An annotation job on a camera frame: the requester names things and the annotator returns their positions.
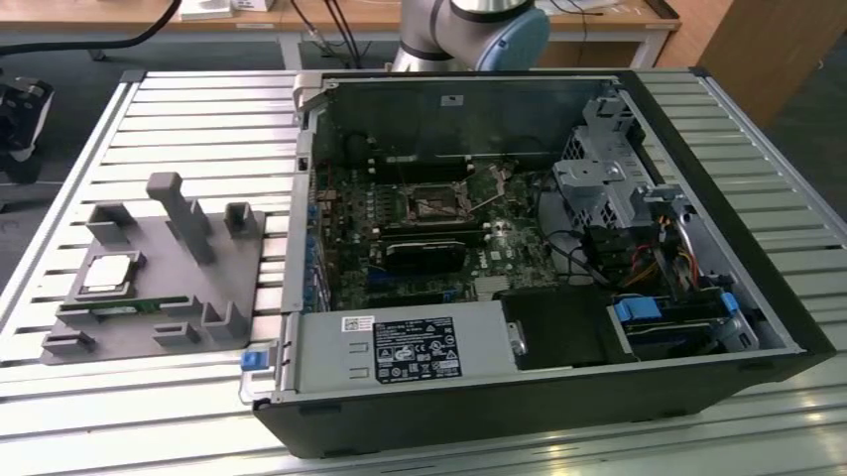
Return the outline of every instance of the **motherboard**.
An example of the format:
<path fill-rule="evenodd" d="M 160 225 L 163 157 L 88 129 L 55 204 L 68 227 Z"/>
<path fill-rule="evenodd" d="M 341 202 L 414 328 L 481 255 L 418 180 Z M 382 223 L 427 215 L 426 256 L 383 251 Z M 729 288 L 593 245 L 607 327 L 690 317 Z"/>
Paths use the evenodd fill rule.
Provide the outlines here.
<path fill-rule="evenodd" d="M 493 300 L 554 285 L 539 232 L 539 174 L 503 159 L 371 160 L 317 173 L 334 310 Z"/>

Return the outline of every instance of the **power supply label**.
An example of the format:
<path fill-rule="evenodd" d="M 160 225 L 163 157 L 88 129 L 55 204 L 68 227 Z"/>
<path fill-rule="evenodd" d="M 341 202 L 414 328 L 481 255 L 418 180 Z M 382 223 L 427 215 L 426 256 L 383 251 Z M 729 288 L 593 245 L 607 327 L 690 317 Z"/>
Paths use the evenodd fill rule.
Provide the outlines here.
<path fill-rule="evenodd" d="M 453 317 L 375 322 L 374 358 L 381 384 L 462 377 Z"/>

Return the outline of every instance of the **wooden cabinet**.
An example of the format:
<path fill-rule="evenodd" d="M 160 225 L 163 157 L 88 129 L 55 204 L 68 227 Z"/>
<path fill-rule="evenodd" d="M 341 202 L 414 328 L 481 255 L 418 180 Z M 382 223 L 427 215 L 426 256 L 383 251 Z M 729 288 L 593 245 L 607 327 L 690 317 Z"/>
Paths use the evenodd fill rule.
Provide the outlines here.
<path fill-rule="evenodd" d="M 657 65 L 705 67 L 766 126 L 847 29 L 847 1 L 667 2 L 682 27 Z"/>

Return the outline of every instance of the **white box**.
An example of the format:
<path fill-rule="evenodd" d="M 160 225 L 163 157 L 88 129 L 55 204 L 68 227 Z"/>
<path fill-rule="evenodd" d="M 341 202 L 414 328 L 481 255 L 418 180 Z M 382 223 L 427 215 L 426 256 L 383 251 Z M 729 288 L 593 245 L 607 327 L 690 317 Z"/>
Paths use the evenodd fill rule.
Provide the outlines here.
<path fill-rule="evenodd" d="M 234 7 L 228 0 L 184 0 L 180 5 L 180 20 L 231 18 Z"/>
<path fill-rule="evenodd" d="M 274 0 L 232 0 L 236 10 L 250 10 L 253 12 L 266 12 L 274 6 Z"/>

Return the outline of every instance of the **slotted metal table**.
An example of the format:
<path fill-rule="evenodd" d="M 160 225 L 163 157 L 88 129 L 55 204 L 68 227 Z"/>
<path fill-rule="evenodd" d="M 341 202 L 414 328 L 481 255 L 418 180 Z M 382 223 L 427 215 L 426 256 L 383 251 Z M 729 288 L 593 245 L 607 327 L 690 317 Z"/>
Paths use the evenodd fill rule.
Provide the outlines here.
<path fill-rule="evenodd" d="M 254 342 L 279 329 L 294 71 L 148 72 L 116 89 L 0 297 L 0 473 L 834 474 L 847 464 L 845 224 L 709 77 L 639 75 L 841 353 L 697 416 L 338 460 L 287 454 L 239 399 L 240 352 L 47 367 L 42 340 L 83 262 L 94 204 L 175 171 L 208 212 L 269 213 Z M 651 150 L 659 171 L 674 180 Z"/>

